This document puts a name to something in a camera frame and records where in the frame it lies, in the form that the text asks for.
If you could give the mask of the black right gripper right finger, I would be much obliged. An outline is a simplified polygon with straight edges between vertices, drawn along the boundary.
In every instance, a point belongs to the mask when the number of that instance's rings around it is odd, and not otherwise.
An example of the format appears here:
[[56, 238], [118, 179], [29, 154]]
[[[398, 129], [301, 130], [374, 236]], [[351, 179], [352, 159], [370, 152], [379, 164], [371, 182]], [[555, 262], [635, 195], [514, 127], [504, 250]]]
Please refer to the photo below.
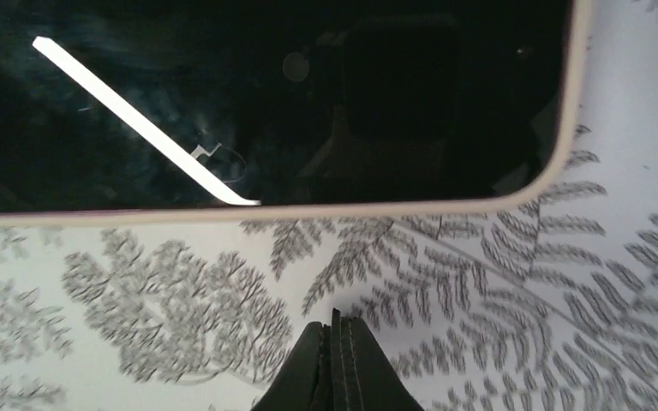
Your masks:
[[330, 353], [334, 410], [423, 410], [363, 319], [332, 311]]

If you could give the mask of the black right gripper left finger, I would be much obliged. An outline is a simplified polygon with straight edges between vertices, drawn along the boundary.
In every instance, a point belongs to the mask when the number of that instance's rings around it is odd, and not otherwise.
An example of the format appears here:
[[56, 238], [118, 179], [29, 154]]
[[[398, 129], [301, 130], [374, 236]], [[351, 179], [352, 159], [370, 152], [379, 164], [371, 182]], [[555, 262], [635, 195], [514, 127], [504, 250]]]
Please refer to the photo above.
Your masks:
[[252, 411], [323, 411], [331, 408], [331, 328], [309, 323]]

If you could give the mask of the floral patterned table mat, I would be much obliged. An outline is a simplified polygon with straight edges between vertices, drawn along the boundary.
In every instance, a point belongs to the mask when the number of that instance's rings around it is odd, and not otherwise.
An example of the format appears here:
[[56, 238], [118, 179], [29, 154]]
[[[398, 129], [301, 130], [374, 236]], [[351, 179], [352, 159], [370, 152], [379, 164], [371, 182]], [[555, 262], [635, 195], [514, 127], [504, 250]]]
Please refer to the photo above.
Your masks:
[[426, 410], [658, 410], [658, 1], [596, 1], [564, 169], [497, 212], [0, 228], [0, 410], [247, 410], [310, 321]]

